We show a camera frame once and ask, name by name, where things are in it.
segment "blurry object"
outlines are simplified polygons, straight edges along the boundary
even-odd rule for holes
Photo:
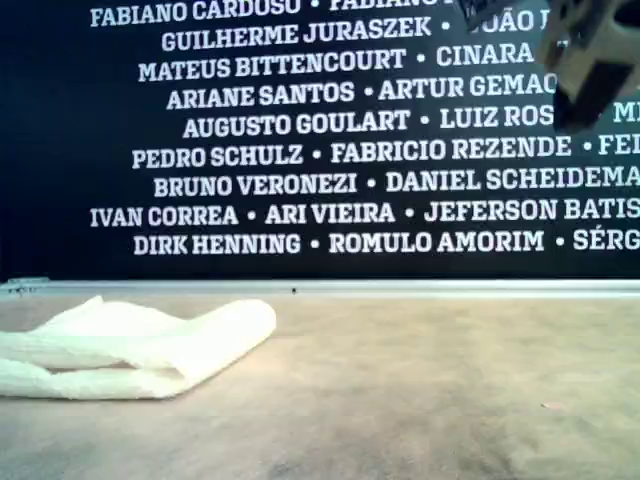
[[[458,0],[469,30],[516,3]],[[554,129],[591,129],[640,84],[640,0],[551,0],[537,60],[555,73]]]
[[[471,31],[493,17],[500,16],[505,8],[517,2],[518,0],[458,0],[458,7],[462,11],[467,29]]]
[[[260,300],[232,302],[185,321],[95,297],[32,331],[0,332],[0,395],[172,397],[236,361],[275,327],[275,312]]]

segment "beige carpet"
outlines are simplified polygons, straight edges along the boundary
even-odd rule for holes
[[[86,298],[0,302],[0,326]],[[265,300],[275,336],[184,397],[0,399],[0,479],[640,478],[640,302]]]

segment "black object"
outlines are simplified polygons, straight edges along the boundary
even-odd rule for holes
[[[593,128],[632,72],[632,65],[596,63],[575,102],[558,85],[553,95],[553,128],[572,134]]]

